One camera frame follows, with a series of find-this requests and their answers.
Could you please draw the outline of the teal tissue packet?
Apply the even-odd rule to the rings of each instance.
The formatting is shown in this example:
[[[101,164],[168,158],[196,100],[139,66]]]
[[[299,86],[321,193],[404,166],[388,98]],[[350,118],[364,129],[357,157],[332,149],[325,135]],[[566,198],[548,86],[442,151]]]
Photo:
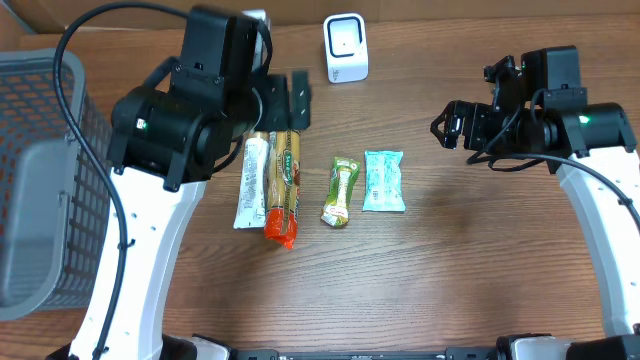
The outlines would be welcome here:
[[[404,212],[400,164],[402,151],[365,152],[364,211]]]

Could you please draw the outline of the green snack bar wrapper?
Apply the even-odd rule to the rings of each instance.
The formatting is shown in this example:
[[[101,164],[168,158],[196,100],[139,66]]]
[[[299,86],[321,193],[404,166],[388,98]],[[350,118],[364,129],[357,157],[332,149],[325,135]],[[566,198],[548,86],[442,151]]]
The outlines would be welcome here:
[[[360,172],[360,163],[344,157],[335,157],[331,169],[329,194],[322,209],[321,219],[332,227],[343,227],[349,221],[349,204]]]

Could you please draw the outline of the white tube with gold cap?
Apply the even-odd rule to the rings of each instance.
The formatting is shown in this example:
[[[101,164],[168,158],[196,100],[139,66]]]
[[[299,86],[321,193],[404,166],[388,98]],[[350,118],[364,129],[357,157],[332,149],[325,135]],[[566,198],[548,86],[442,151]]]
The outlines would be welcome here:
[[[244,146],[237,210],[233,228],[255,229],[266,224],[265,182],[270,152],[269,134],[253,132]]]

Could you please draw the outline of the orange biscuit roll pack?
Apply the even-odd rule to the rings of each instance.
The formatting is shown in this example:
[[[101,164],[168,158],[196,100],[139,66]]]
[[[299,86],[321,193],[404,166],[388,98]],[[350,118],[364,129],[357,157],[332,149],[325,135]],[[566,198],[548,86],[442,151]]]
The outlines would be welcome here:
[[[300,134],[295,130],[272,132],[270,145],[264,234],[291,250],[298,233]]]

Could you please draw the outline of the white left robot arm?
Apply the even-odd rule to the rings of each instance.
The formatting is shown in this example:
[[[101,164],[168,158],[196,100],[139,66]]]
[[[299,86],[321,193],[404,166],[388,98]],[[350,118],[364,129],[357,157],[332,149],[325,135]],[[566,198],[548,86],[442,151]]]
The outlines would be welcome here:
[[[181,52],[158,65],[111,113],[100,161],[67,103],[63,116],[104,182],[111,204],[87,313],[58,359],[230,360],[203,335],[166,335],[163,316],[187,225],[211,177],[251,131],[305,129],[308,75],[269,71],[273,44],[262,10],[205,5],[184,13]]]

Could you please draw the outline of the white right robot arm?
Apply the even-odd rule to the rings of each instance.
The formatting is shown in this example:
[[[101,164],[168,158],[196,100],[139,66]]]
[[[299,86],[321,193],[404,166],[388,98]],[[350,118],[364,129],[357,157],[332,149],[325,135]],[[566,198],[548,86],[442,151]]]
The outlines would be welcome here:
[[[475,359],[636,359],[639,356],[638,141],[617,103],[591,104],[575,46],[506,56],[483,69],[489,104],[449,102],[430,131],[444,148],[471,151],[467,164],[512,171],[546,164],[578,217],[599,286],[605,336],[501,336]]]

